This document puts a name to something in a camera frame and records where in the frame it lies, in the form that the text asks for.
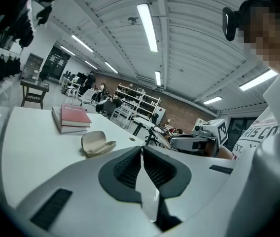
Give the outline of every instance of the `laboratory room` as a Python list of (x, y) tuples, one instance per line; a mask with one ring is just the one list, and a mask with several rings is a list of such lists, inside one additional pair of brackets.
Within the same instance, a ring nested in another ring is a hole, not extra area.
[(0, 0), (0, 235), (280, 235), (280, 0)]

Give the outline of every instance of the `book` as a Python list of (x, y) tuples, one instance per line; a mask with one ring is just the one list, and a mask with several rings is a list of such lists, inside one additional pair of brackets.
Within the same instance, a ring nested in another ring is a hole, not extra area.
[(91, 123), (83, 107), (62, 104), (61, 125), (89, 127)]
[(86, 127), (82, 127), (82, 126), (61, 125), (61, 107), (57, 107), (57, 106), (52, 107), (51, 113), (60, 133), (86, 131)]

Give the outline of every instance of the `white ceiling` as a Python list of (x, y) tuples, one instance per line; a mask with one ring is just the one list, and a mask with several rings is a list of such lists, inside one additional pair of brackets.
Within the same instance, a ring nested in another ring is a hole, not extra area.
[[(56, 0), (50, 20), (64, 30), (59, 42), (102, 72), (112, 73), (104, 61), (133, 81), (138, 80), (137, 76), (155, 80), (155, 71), (159, 70), (164, 90), (199, 103), (220, 96), (223, 100), (211, 107), (230, 110), (264, 103), (262, 94), (273, 81), (245, 92), (239, 89), (242, 83), (267, 70), (262, 65), (244, 70), (246, 73), (240, 73), (239, 78), (231, 76), (240, 72), (238, 68), (248, 57), (237, 40), (225, 39), (222, 9), (229, 6), (237, 10), (243, 1)], [(137, 11), (137, 4), (144, 2), (152, 3), (157, 53), (149, 49)], [(137, 24), (129, 25), (129, 17), (138, 18)], [(95, 52), (73, 40), (72, 34)], [(207, 94), (214, 86), (218, 90)]]

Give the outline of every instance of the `floor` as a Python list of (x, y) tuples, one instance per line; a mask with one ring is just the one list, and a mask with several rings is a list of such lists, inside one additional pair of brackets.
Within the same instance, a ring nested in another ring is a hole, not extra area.
[[(49, 92), (46, 93), (43, 100), (43, 108), (45, 110), (51, 110), (53, 106), (61, 106), (63, 103), (70, 103), (71, 98), (60, 92), (61, 86), (55, 82), (46, 81), (49, 83)], [(30, 89), (31, 93), (41, 94), (41, 91)], [(19, 81), (16, 81), (11, 87), (10, 96), (9, 96), (9, 105), (12, 109), (14, 106), (21, 106), (23, 99), (23, 91)], [(74, 105), (79, 105), (80, 103), (75, 100)], [(25, 102), (24, 107), (26, 108), (35, 108), (40, 109), (39, 103)], [(95, 103), (92, 105), (85, 104), (83, 107), (86, 108), (87, 113), (96, 113), (95, 112)], [(111, 121), (115, 124), (122, 126), (125, 118), (120, 116), (119, 118), (113, 118)], [(128, 132), (133, 134), (137, 127), (137, 123), (133, 122)], [(141, 140), (145, 140), (145, 136), (148, 135), (148, 131), (142, 127), (139, 131), (137, 137)], [(146, 171), (142, 167), (137, 177), (136, 190), (141, 193), (142, 198), (142, 208), (148, 218), (153, 222), (156, 220), (157, 208), (159, 203), (159, 191), (156, 189), (150, 178), (148, 177)]]

